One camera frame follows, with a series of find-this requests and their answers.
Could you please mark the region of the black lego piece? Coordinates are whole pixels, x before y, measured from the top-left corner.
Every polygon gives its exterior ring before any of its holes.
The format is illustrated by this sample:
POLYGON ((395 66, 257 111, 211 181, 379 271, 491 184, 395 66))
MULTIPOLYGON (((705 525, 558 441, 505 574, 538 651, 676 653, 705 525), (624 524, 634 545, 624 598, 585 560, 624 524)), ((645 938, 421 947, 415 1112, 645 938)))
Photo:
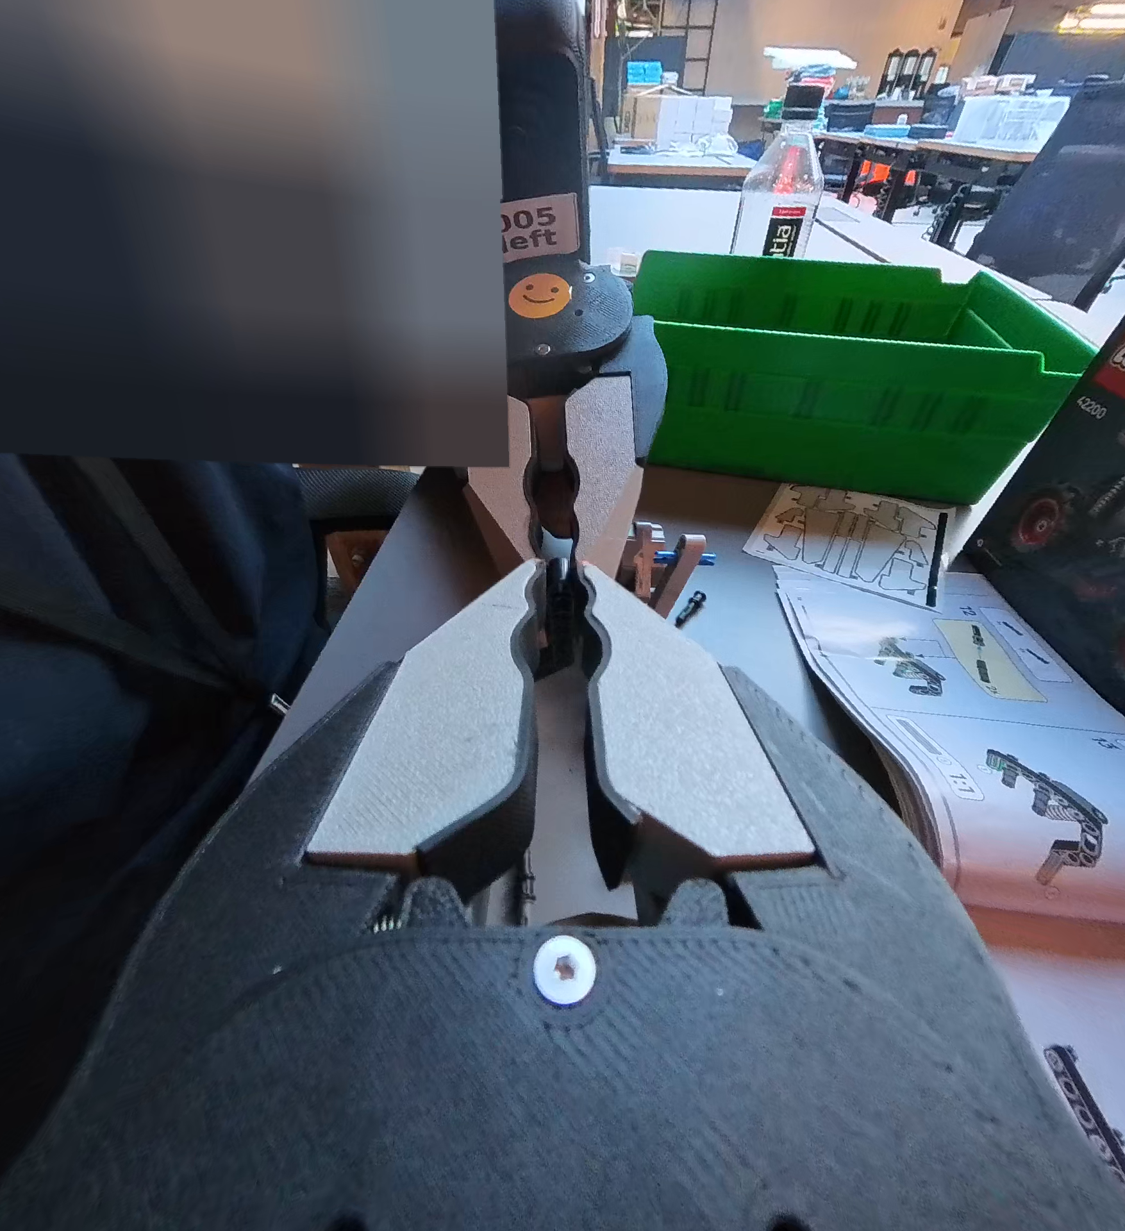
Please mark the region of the black lego piece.
POLYGON ((574 560, 549 558, 539 591, 538 683, 574 665, 584 643, 585 604, 584 578, 574 560))

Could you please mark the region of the green plastic bin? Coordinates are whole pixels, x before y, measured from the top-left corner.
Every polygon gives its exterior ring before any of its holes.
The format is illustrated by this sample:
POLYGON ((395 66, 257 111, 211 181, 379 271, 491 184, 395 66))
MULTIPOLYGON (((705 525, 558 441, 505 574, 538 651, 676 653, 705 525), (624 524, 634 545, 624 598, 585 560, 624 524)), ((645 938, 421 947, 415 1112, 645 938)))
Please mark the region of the green plastic bin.
POLYGON ((649 251, 655 466, 970 506, 1096 347, 989 273, 649 251))

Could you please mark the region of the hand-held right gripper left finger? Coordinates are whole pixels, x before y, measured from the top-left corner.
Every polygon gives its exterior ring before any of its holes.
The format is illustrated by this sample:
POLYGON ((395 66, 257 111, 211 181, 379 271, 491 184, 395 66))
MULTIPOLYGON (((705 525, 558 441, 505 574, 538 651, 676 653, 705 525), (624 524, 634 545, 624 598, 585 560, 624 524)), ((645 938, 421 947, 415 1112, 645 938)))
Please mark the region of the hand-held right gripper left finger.
POLYGON ((535 747, 539 563, 514 568, 395 665, 311 835, 311 861, 514 861, 496 818, 535 747))

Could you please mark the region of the person's dark jacket torso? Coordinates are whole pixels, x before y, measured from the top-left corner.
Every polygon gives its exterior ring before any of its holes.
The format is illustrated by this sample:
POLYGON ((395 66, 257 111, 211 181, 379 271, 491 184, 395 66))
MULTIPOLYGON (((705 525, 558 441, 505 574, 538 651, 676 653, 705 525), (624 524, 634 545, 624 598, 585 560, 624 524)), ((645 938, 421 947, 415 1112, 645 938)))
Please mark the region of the person's dark jacket torso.
POLYGON ((0 1178, 328 637, 407 470, 0 453, 0 1178))

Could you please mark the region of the lego instruction booklet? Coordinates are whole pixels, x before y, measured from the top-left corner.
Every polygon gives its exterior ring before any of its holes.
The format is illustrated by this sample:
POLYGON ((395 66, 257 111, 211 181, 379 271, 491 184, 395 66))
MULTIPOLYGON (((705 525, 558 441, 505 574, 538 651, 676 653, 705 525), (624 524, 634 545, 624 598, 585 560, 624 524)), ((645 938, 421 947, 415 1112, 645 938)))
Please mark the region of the lego instruction booklet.
POLYGON ((1125 717, 985 577, 948 574, 936 610, 776 580, 806 663, 963 904, 1125 924, 1125 717))

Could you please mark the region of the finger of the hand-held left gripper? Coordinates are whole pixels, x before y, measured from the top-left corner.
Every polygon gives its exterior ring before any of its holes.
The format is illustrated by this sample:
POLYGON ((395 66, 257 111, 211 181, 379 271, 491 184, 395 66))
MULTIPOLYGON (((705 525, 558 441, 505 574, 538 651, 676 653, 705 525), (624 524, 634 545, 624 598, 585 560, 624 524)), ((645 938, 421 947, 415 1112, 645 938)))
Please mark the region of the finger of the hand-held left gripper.
POLYGON ((465 501, 499 573, 539 558, 539 528, 566 535, 564 398, 506 398, 508 463, 468 467, 465 501))
POLYGON ((546 473, 546 528, 574 553, 622 553, 639 501, 632 384, 595 377, 561 413, 561 466, 546 473))

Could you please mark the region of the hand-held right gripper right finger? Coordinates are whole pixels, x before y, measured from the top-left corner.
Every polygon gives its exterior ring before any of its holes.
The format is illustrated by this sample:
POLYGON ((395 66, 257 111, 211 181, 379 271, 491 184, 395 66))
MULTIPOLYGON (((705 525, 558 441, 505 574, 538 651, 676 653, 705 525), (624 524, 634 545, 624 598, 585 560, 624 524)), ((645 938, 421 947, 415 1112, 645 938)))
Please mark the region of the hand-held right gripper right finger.
POLYGON ((582 565, 595 777, 632 853, 671 861, 811 861, 816 847, 721 665, 582 565))

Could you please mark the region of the white instruction sheet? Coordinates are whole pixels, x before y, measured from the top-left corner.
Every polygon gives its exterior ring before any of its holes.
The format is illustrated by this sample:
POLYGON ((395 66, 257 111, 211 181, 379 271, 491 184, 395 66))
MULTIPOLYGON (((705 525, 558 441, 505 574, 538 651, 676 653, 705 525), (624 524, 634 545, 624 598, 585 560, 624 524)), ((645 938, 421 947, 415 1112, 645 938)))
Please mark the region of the white instruction sheet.
POLYGON ((1099 1110, 1125 1138, 1125 924, 1000 911, 976 911, 975 924, 1036 1052, 1072 1048, 1099 1110))

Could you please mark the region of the stack of white boxes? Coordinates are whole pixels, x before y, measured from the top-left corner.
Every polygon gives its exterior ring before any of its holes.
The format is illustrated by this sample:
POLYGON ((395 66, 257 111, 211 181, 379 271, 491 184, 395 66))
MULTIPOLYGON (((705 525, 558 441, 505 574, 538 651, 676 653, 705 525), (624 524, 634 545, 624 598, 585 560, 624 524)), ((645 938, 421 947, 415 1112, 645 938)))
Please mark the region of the stack of white boxes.
POLYGON ((658 148, 723 140, 733 116, 729 96, 658 94, 652 107, 658 148))

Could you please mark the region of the lego sticker sheet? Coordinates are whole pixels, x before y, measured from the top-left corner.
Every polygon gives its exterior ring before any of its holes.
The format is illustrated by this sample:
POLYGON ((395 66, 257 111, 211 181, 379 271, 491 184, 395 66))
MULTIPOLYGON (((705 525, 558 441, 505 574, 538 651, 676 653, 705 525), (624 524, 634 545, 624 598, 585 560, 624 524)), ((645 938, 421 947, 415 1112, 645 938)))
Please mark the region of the lego sticker sheet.
POLYGON ((742 551, 775 567, 925 608, 933 504, 781 483, 742 551))

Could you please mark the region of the clear water bottle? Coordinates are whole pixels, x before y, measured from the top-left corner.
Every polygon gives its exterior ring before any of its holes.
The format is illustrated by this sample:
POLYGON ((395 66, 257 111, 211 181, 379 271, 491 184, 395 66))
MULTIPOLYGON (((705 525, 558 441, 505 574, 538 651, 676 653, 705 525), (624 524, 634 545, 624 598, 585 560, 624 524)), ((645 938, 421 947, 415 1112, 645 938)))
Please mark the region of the clear water bottle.
POLYGON ((788 84, 781 127, 745 177, 729 254, 796 257, 805 253, 823 191, 813 138, 821 84, 788 84))

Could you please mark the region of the tan lego assembly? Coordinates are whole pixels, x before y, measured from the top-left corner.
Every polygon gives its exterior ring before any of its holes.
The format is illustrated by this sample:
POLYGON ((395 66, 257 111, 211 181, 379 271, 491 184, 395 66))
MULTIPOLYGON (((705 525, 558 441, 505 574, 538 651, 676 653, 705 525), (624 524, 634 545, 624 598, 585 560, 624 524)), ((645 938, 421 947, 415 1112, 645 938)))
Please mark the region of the tan lego assembly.
POLYGON ((662 618, 669 617, 685 585, 701 567, 716 564, 702 534, 682 534, 675 545, 665 540, 662 525, 635 520, 625 538, 615 581, 662 618))

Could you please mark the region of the long black lego beam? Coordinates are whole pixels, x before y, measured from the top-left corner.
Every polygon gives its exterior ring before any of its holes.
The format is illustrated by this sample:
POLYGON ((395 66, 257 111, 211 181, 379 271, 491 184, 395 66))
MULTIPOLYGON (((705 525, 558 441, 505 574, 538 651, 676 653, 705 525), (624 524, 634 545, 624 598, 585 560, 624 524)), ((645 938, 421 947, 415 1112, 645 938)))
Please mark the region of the long black lego beam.
POLYGON ((1110 1127, 1099 1110, 1099 1104, 1078 1070, 1075 1051, 1066 1045, 1053 1044, 1043 1048, 1043 1057, 1056 1088, 1068 1101, 1093 1151, 1105 1161, 1125 1191, 1125 1138, 1110 1127))

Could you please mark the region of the black lego box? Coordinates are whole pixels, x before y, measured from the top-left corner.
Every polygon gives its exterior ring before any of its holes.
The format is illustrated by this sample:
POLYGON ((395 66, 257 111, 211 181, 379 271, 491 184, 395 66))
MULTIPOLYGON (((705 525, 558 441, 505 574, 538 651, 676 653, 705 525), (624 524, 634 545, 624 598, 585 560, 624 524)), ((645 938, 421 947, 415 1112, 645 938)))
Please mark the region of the black lego box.
POLYGON ((1125 717, 1125 316, 965 551, 1125 717))

